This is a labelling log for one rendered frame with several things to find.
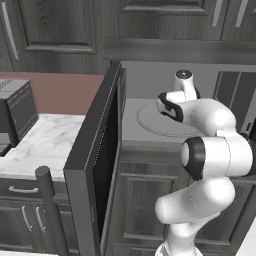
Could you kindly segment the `grey microwave turntable plate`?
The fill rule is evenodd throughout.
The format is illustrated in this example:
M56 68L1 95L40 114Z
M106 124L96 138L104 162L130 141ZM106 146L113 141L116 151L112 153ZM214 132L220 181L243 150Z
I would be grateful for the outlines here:
M137 123L156 135L172 138L202 136L196 128L176 122L158 112L155 102L141 106L136 113Z

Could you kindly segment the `black microwave door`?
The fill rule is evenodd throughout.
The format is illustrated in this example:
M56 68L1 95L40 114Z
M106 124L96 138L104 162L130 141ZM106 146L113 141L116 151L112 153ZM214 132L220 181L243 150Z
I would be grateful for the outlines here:
M105 256L122 146L122 64L113 61L63 173L80 256Z

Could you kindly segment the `dark grey microwave oven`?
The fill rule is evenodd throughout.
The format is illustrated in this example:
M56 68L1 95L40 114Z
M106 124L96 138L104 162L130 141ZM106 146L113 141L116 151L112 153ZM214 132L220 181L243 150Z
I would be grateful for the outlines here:
M137 110L156 103L160 93L170 90L180 69L193 73L203 98L213 98L231 109L239 132L256 136L256 44L105 38L103 58L120 60L125 73L125 147L181 150L188 137L156 135L136 121Z

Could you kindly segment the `large dark wood cupboard door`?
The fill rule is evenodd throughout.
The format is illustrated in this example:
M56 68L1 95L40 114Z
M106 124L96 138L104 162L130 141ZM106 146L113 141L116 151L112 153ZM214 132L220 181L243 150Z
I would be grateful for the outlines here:
M256 218L256 176L232 180L236 197L195 239L204 256L235 256ZM177 152L121 151L106 256L154 256L168 227L157 219L156 200L192 184Z

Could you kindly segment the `dark wood drawer front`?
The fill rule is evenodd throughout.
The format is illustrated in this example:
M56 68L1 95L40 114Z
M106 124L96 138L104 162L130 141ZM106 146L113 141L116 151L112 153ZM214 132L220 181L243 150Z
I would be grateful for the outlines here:
M0 199L37 202L45 195L51 196L54 203L69 203L64 182L39 184L37 180L0 178Z

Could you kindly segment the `dark grey toaster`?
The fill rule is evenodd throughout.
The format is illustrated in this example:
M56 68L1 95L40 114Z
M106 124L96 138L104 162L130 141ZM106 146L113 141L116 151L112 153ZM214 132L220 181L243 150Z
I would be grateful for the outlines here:
M0 157L15 148L38 119L31 81L0 79Z

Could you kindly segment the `dark wood base cupboard door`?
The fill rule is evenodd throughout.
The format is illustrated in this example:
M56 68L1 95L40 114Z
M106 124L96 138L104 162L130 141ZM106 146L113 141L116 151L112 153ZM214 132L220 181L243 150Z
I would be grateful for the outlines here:
M43 233L41 231L41 228L40 228L38 220L37 220L37 216L36 216L36 207L37 206L40 207L40 215L42 218L42 222L43 222L44 226L46 227L45 233ZM35 219L37 221L39 230L41 232L42 239L45 243L46 251L50 254L56 254L57 249L56 249L56 246L54 243L53 234L52 234L50 224L48 221L48 217L46 215L46 210L45 210L43 204L42 203L32 203L32 209L35 214ZM64 229L64 233L65 233L65 237L66 237L66 241L67 241L67 245L68 245L68 249L69 249L69 254L70 254L70 256L80 256L70 206L65 205L65 204L59 204L58 209L59 209L59 213L60 213L61 220L62 220L62 225L63 225L63 229Z
M32 252L31 232L24 222L22 203L0 200L0 249Z

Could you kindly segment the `dark wood wall cupboard door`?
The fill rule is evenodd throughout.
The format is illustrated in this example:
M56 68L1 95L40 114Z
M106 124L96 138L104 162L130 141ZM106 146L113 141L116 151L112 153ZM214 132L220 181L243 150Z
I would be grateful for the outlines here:
M222 41L256 42L256 0L249 0L239 28L235 28L241 0L229 0L224 26L221 34Z
M213 40L216 0L102 0L103 36L107 38Z
M7 35L7 10L19 60ZM0 19L12 69L23 72L100 74L100 0L0 0Z

